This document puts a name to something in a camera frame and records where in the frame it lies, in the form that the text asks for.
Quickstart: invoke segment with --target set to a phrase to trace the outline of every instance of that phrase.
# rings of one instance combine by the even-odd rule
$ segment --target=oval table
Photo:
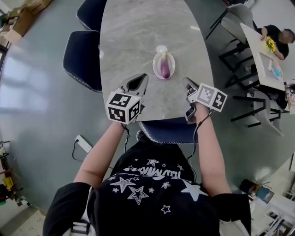
[[[156,48],[164,45],[176,62],[174,75],[161,80],[153,72]],[[108,0],[100,32],[104,101],[135,74],[149,76],[137,121],[183,117],[189,105],[182,78],[213,86],[205,42],[184,0]]]

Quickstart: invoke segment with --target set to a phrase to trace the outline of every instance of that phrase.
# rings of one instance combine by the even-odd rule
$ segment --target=eggplant
[[[161,76],[164,79],[168,79],[170,77],[169,65],[168,65],[168,53],[164,52],[163,57],[161,59]]]

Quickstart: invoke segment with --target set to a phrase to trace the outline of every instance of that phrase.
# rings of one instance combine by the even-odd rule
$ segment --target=chair seat
[[[240,26],[243,21],[234,14],[227,13],[221,21],[221,25],[241,43],[246,43],[246,36]]]
[[[100,33],[72,32],[64,54],[64,70],[85,87],[102,92],[100,78]]]
[[[90,30],[100,32],[106,0],[85,0],[77,11],[77,18]]]
[[[157,143],[194,143],[193,134],[196,124],[187,124],[184,117],[140,121],[139,125],[146,136]]]

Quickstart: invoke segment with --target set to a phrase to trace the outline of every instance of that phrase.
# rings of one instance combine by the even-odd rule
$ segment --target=white chair
[[[234,36],[234,40],[239,40],[241,43],[246,43],[247,39],[245,34],[240,26],[240,23],[244,23],[250,28],[254,29],[253,25],[253,14],[251,10],[242,3],[235,4],[229,6],[225,9],[225,11],[221,14],[221,16],[214,22],[214,24],[210,27],[211,30],[206,36],[206,39],[210,36],[210,34],[215,30],[217,25],[221,23],[221,25],[232,35]]]
[[[259,121],[258,123],[254,123],[251,125],[248,125],[248,127],[254,127],[258,125],[262,125],[265,129],[270,131],[273,134],[276,134],[278,136],[283,137],[284,134],[282,133],[280,129],[280,118],[281,118],[281,110],[279,109],[278,105],[274,101],[270,101],[268,96],[260,91],[254,92],[254,98],[248,98],[248,97],[238,97],[234,96],[234,99],[238,100],[248,100],[253,101],[253,108],[254,110],[251,112],[248,112],[244,115],[241,115],[239,117],[233,118],[231,121],[236,121],[251,115],[254,115],[254,117]],[[271,112],[273,114],[277,114],[276,117],[271,118]]]

